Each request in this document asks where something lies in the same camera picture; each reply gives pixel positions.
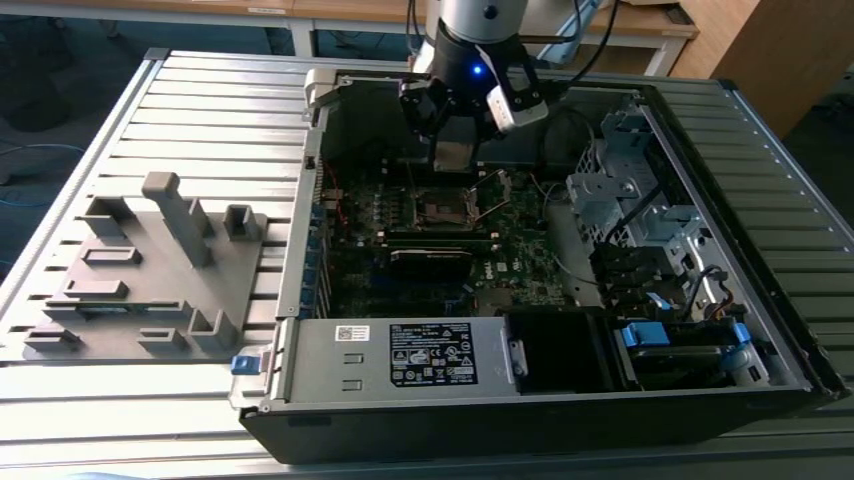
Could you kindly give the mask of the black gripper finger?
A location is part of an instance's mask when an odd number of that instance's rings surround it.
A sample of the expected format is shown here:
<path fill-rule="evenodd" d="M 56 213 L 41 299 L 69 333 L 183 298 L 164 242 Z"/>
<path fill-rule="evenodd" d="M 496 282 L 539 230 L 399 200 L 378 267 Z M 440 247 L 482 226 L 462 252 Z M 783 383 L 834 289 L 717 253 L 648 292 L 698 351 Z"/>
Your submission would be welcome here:
<path fill-rule="evenodd" d="M 499 136 L 499 129 L 495 126 L 492 120 L 487 118 L 475 118 L 474 119 L 474 128 L 475 128 L 475 138 L 472 142 L 471 155 L 470 155 L 470 166 L 475 167 L 478 162 L 478 155 L 482 145 L 486 142 L 490 142 Z"/>
<path fill-rule="evenodd" d="M 427 145 L 426 159 L 435 164 L 438 135 L 446 124 L 446 89 L 436 80 L 406 79 L 399 83 L 399 104 L 407 128 Z"/>

